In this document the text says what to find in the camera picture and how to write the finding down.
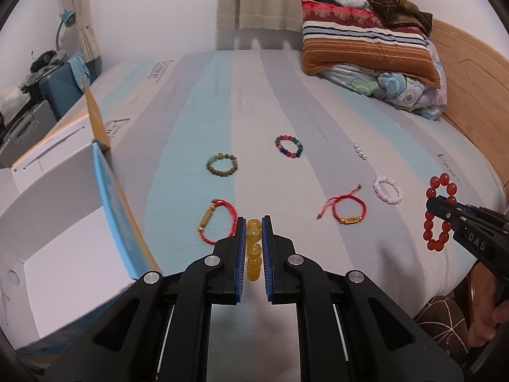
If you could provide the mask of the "person's right hand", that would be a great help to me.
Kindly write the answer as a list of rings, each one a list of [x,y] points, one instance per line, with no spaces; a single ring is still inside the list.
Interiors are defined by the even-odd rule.
[[[492,341],[497,333],[496,327],[508,322],[508,301],[497,304],[495,300],[499,281],[481,263],[475,266],[475,273],[480,274],[483,287],[475,292],[479,304],[469,327],[470,348],[478,348]]]

